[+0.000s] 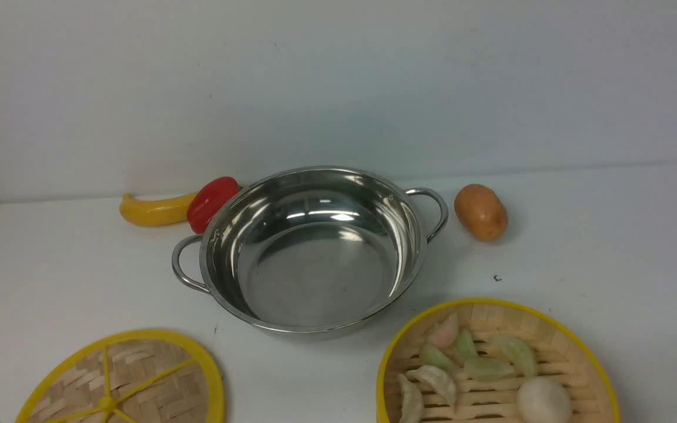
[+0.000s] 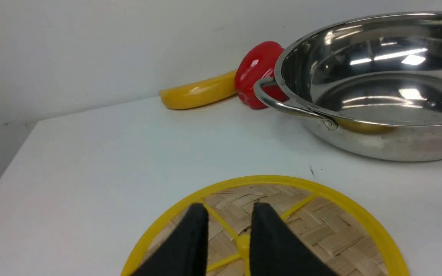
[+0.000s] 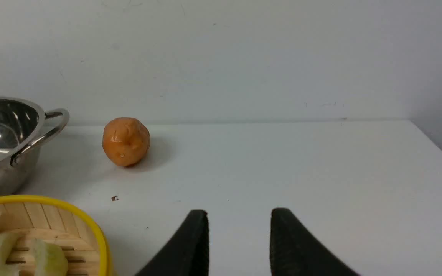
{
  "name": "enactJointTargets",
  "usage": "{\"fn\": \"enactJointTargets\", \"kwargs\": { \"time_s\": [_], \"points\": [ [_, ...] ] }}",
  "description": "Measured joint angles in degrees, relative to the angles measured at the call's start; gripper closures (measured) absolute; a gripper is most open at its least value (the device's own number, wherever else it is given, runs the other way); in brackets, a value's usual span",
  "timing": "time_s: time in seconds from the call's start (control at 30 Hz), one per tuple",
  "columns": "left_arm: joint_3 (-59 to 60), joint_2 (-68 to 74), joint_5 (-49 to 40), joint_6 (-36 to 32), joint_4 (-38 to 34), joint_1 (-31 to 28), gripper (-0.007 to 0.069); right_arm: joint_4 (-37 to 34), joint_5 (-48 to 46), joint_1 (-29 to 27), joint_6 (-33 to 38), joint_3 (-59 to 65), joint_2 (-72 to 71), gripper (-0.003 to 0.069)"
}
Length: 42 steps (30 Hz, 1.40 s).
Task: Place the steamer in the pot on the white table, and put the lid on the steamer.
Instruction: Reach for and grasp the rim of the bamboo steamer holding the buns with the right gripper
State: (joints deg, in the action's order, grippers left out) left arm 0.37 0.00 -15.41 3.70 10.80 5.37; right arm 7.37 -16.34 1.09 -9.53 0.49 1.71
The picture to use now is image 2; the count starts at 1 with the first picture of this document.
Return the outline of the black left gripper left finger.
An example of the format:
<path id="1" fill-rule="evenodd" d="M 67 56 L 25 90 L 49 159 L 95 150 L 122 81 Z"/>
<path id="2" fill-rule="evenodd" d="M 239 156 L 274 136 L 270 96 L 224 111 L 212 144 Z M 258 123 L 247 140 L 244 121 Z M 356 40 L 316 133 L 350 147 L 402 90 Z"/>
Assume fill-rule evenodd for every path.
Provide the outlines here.
<path id="1" fill-rule="evenodd" d="M 189 206 L 179 225 L 131 275 L 205 276 L 208 221 L 208 212 L 201 203 Z"/>

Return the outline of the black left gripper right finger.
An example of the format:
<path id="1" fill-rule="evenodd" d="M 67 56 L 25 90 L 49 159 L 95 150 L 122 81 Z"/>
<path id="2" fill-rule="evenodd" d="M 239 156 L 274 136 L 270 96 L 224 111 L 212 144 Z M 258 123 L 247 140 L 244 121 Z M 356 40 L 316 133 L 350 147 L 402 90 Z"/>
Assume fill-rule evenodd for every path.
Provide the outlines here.
<path id="1" fill-rule="evenodd" d="M 251 219 L 252 276 L 336 276 L 293 234 L 268 203 L 256 203 Z"/>

